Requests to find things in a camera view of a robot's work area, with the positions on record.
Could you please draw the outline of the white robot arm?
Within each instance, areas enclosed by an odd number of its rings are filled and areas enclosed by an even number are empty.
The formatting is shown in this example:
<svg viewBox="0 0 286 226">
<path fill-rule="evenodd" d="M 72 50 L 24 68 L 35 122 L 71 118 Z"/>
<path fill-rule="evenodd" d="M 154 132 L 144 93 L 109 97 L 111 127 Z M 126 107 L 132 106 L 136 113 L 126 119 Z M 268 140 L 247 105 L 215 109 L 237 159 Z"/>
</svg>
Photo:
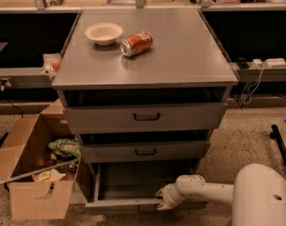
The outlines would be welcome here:
<svg viewBox="0 0 286 226">
<path fill-rule="evenodd" d="M 185 200 L 220 202 L 232 207 L 232 226 L 286 226 L 286 180 L 275 170 L 250 164 L 233 184 L 209 183 L 200 175 L 181 175 L 156 192 L 159 210 Z"/>
</svg>

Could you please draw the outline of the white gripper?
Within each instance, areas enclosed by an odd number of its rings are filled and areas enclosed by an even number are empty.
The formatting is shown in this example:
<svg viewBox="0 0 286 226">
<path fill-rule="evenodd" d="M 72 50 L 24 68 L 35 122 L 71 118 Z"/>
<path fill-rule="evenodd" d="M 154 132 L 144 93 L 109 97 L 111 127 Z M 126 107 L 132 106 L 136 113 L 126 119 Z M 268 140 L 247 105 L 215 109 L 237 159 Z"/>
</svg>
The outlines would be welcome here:
<svg viewBox="0 0 286 226">
<path fill-rule="evenodd" d="M 183 196 L 174 184 L 169 184 L 155 192 L 156 198 L 162 198 L 162 202 L 157 205 L 158 211 L 171 210 L 183 202 Z"/>
</svg>

